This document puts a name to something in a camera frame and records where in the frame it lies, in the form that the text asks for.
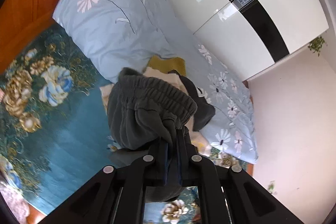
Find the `floral bedsheet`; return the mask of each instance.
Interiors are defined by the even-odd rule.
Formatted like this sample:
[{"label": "floral bedsheet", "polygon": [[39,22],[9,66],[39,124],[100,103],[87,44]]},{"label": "floral bedsheet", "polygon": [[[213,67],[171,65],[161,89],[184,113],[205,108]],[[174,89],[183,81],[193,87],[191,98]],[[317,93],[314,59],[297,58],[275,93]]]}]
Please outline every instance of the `floral bedsheet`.
[{"label": "floral bedsheet", "polygon": [[[109,83],[58,24],[0,76],[0,154],[25,199],[46,214],[113,165],[108,156],[116,147],[99,89]],[[235,160],[216,148],[210,158],[219,165]],[[198,221],[196,200],[197,189],[187,188],[174,203],[148,203],[145,222]],[[169,216],[175,209],[178,219]]]}]

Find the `yellow towel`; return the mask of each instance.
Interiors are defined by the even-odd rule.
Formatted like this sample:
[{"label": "yellow towel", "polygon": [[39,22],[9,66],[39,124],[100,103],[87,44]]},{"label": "yellow towel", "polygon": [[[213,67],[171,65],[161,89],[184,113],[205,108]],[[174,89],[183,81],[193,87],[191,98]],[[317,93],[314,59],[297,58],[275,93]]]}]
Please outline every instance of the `yellow towel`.
[{"label": "yellow towel", "polygon": [[157,55],[152,56],[147,67],[159,70],[162,73],[168,73],[171,70],[177,70],[179,74],[186,76],[185,62],[180,57],[161,59]]}]

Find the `elastic waistband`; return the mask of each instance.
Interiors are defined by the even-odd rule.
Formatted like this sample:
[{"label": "elastic waistband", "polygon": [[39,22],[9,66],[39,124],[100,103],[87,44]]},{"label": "elastic waistband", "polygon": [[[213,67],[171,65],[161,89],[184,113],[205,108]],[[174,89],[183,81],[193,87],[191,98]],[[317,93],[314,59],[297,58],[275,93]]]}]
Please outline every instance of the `elastic waistband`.
[{"label": "elastic waistband", "polygon": [[197,110],[195,101],[164,80],[145,77],[139,72],[123,68],[112,92],[119,92],[123,101],[151,99],[160,107],[176,115],[185,124]]}]

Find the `light blue comforter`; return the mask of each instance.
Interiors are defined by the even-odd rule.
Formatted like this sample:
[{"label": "light blue comforter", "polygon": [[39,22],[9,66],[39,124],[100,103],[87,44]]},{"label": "light blue comforter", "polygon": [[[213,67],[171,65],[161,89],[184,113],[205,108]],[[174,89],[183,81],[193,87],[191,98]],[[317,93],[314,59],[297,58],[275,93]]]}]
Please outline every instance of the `light blue comforter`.
[{"label": "light blue comforter", "polygon": [[201,133],[219,150],[256,162],[248,89],[176,18],[167,0],[60,0],[53,18],[112,82],[123,67],[142,71],[155,54],[183,58],[199,96],[216,108]]}]

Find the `white wardrobe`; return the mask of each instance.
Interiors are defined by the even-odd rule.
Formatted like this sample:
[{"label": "white wardrobe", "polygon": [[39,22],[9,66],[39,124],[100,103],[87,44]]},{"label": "white wardrobe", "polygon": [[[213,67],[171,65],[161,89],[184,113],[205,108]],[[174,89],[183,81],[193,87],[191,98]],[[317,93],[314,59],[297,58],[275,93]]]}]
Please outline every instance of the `white wardrobe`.
[{"label": "white wardrobe", "polygon": [[206,48],[246,80],[328,29],[319,0],[170,0]]}]

